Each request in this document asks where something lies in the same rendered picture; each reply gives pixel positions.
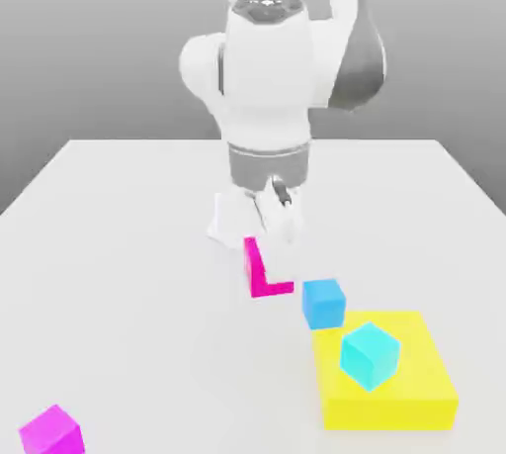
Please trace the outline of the small blue cube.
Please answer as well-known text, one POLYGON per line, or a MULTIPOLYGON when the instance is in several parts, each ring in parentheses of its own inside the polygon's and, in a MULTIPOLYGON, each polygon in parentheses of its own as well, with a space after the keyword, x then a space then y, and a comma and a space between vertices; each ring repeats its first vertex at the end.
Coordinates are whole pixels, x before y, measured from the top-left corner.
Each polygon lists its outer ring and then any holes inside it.
POLYGON ((302 311, 311 330, 341 327, 346 311, 346 296, 337 280, 304 281, 302 311))

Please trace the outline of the large yellow box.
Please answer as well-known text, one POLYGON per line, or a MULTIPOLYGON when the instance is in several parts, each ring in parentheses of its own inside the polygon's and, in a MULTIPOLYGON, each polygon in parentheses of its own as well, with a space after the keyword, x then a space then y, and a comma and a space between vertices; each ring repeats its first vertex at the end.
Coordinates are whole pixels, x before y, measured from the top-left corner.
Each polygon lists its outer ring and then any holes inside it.
POLYGON ((341 327, 311 333, 327 430, 450 430, 459 397, 422 315, 415 311, 346 313, 341 327), (400 342, 398 369, 369 392, 340 368, 342 338, 366 322, 400 342))

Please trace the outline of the small pink cube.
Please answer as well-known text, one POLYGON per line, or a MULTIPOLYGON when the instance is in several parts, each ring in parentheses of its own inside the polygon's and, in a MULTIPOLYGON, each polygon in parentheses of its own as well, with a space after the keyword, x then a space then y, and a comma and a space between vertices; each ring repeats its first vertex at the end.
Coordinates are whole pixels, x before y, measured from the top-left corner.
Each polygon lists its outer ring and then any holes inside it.
POLYGON ((243 239, 244 265, 250 296, 253 299, 291 294, 295 291, 294 282, 270 283, 260 249, 254 237, 243 239))

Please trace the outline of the small magenta cube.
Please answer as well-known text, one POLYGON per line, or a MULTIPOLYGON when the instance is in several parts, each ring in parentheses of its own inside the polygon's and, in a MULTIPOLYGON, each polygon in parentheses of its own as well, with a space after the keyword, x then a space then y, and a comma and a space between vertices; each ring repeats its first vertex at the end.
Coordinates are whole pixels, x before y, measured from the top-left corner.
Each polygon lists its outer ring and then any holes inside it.
POLYGON ((80 425, 53 405, 20 430, 25 454, 85 454, 80 425))

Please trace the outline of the small cyan cube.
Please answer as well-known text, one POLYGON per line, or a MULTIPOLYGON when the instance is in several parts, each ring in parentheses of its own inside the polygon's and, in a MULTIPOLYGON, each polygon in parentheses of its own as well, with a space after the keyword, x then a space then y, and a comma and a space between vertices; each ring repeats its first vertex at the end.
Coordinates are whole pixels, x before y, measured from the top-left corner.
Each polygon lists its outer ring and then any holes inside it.
POLYGON ((399 340, 369 321, 343 336, 340 369, 372 392, 396 373, 400 348, 399 340))

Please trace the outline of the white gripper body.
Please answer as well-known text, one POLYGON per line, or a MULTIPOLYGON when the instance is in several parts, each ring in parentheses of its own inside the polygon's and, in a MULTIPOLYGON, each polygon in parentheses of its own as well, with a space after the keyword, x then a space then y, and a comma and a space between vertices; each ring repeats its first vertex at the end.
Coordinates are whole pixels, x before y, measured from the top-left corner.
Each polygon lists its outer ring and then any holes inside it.
POLYGON ((300 190, 289 189, 288 195, 282 203, 274 193, 251 196, 240 188, 216 193, 207 234, 229 249, 239 249, 250 236, 294 243, 303 227, 300 190))

